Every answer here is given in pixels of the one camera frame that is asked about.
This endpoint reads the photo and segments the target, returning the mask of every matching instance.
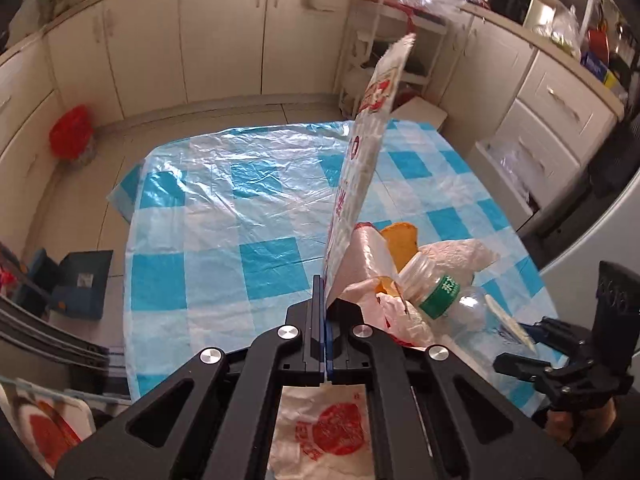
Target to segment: green bottle label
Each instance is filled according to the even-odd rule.
[[[456,300],[459,293],[460,284],[445,274],[429,297],[420,304],[420,308],[431,319],[439,318]]]

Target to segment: blue checkered tablecloth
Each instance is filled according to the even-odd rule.
[[[153,150],[114,189],[130,220],[124,329],[133,399],[206,346],[247,346],[284,322],[320,274],[352,123],[232,128]],[[501,258],[478,273],[521,322],[556,311],[500,208],[428,124],[391,121],[360,219],[407,221],[418,244],[478,238]],[[560,355],[540,348],[542,358]],[[529,384],[505,394],[524,412]]]

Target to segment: red trash bag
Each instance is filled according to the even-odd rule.
[[[89,110],[79,105],[60,117],[49,132],[51,151],[63,160],[78,160],[90,148],[93,134]]]

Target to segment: clear plastic bottle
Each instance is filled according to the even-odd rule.
[[[399,285],[404,298],[426,315],[434,335],[443,344],[450,338],[475,361],[468,364],[494,386],[509,381],[494,372],[498,355],[537,357],[529,335],[494,298],[479,286],[460,286],[426,254],[418,252],[404,266]],[[481,370],[473,366],[476,363]]]

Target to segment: person's hand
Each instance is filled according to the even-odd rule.
[[[616,420],[616,405],[613,399],[601,408],[580,412],[582,421],[574,428],[574,416],[568,412],[546,412],[545,431],[558,444],[564,446],[575,433],[574,442],[591,442],[610,430]]]

